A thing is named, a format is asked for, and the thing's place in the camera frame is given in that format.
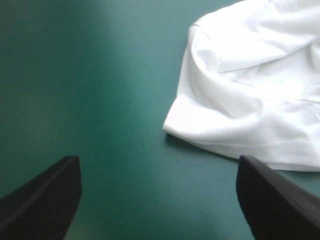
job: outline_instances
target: teal floor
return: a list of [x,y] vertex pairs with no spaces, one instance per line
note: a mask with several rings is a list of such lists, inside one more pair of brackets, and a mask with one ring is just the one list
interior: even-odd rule
[[[66,240],[252,240],[237,162],[162,131],[188,27],[232,2],[3,0],[0,197],[79,155]],[[320,196],[319,173],[283,174]]]

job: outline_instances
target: green surface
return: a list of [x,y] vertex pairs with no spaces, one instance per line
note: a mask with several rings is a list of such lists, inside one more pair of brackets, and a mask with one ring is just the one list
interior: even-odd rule
[[[66,240],[252,240],[237,162],[161,129],[189,25],[232,2],[1,1],[0,197],[79,155]],[[319,173],[285,176],[320,195]]]

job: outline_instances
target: white cloth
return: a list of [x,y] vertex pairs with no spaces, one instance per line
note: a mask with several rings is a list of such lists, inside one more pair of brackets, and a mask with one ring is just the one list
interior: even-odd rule
[[320,171],[320,0],[245,0],[189,29],[163,129],[273,169]]

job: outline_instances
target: white shirt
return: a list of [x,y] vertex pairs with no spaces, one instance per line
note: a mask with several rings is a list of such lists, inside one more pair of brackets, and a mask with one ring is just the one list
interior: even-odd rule
[[320,0],[245,0],[189,29],[163,129],[273,169],[320,171]]

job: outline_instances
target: black rubber tip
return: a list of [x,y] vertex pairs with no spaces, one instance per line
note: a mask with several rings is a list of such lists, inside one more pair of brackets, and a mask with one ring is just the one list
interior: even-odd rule
[[63,240],[81,194],[79,158],[66,156],[0,200],[0,239]]
[[241,156],[240,207],[256,240],[320,240],[320,200],[252,156]]

